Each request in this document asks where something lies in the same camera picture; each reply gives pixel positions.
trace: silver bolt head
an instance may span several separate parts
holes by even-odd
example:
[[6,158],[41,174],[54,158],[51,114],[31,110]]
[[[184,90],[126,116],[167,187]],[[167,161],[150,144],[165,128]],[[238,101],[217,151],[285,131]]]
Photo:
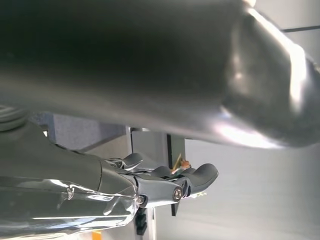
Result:
[[174,200],[176,201],[179,201],[181,199],[181,197],[183,196],[183,191],[180,188],[177,188],[176,190],[174,190],[174,192],[173,193],[173,197]]
[[137,204],[141,205],[145,202],[145,198],[143,196],[138,196],[137,198]]

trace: plastic wrap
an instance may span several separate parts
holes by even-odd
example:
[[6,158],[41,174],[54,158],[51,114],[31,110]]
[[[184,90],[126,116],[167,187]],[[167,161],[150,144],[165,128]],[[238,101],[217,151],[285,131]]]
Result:
[[68,181],[2,176],[0,239],[51,239],[125,226],[138,210],[137,200],[134,185],[105,194]]

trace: orange object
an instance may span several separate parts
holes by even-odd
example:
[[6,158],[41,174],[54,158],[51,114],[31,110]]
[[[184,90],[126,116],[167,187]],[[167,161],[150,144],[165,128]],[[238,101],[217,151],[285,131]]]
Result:
[[103,240],[103,234],[100,231],[93,231],[92,240]]

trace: shiny metal cylinder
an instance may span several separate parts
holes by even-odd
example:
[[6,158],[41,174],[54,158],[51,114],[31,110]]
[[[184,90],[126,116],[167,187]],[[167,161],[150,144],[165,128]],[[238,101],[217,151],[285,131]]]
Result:
[[0,91],[11,104],[221,144],[320,141],[318,67],[244,1],[35,1],[0,11]]

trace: blurry foreground object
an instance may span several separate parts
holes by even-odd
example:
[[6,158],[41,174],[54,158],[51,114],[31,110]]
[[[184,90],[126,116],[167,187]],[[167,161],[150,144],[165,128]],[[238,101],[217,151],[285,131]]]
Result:
[[320,140],[318,67],[247,1],[20,4],[1,8],[4,103],[227,145]]

